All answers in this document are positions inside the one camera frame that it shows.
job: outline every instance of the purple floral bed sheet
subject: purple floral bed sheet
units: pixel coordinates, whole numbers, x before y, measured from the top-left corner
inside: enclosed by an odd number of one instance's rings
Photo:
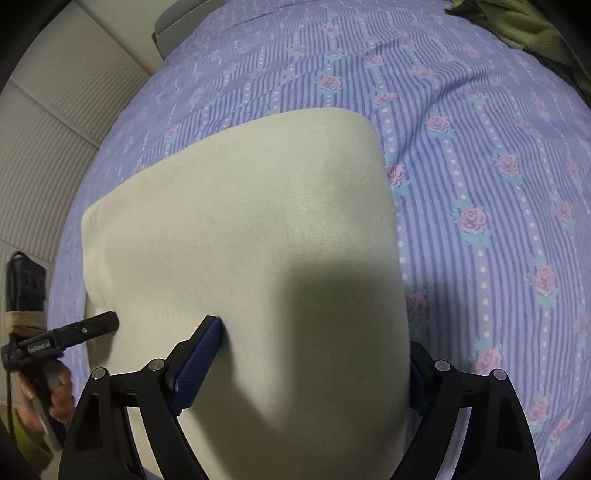
[[[83,316],[80,219],[117,185],[264,115],[350,109],[384,148],[411,336],[460,368],[505,369],[542,478],[558,478],[591,431],[591,115],[536,59],[445,6],[233,0],[210,15],[121,114],[80,186],[50,324]],[[83,348],[67,362],[79,393]]]

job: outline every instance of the person's arm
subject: person's arm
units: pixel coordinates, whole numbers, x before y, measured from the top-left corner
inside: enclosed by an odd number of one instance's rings
[[[57,421],[67,423],[74,415],[74,398],[72,397],[72,381],[70,371],[64,367],[60,374],[61,387],[56,388],[51,395],[52,406],[50,415]],[[18,376],[18,388],[21,392],[22,405],[12,411],[14,419],[14,435],[18,449],[26,458],[35,473],[40,474],[53,458],[53,452],[43,439],[44,430],[39,417],[35,413],[31,400],[36,393],[23,375]],[[6,408],[0,411],[0,418],[4,425],[8,424]]]

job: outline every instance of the black cable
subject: black cable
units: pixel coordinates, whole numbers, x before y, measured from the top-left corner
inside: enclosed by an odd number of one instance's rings
[[[14,252],[8,262],[8,271],[6,274],[6,305],[7,311],[13,312],[16,308],[16,299],[14,298],[14,284],[16,283],[16,270],[14,268],[14,260],[17,257],[25,257],[27,255],[23,252]],[[17,344],[17,338],[14,333],[8,334],[8,358],[12,356],[12,350]],[[14,417],[12,415],[12,382],[10,381],[10,372],[6,372],[6,404],[7,404],[7,418],[8,418],[8,433],[16,440],[14,436]]]

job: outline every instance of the device handle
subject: device handle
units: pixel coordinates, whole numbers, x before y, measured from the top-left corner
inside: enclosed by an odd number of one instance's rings
[[[54,451],[64,448],[67,433],[67,426],[49,415],[51,393],[61,386],[59,375],[63,368],[60,361],[48,360],[42,364],[27,365],[22,371],[37,393],[31,401],[47,435],[47,443]]]

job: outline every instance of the silver screw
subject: silver screw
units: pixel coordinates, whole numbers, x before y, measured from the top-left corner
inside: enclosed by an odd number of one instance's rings
[[[445,360],[437,360],[435,362],[435,368],[437,368],[440,372],[449,372],[451,366]]]
[[[155,358],[154,360],[152,360],[148,364],[148,368],[152,372],[156,372],[156,371],[160,370],[163,366],[164,366],[164,360],[162,360],[161,358]]]
[[[90,376],[92,378],[94,378],[95,380],[98,380],[100,378],[103,378],[106,373],[107,373],[107,370],[105,370],[104,368],[95,368],[92,371],[92,373],[90,374]]]
[[[497,368],[494,372],[493,375],[495,376],[495,378],[497,380],[507,380],[507,374],[505,373],[504,370],[501,370],[500,368]]]

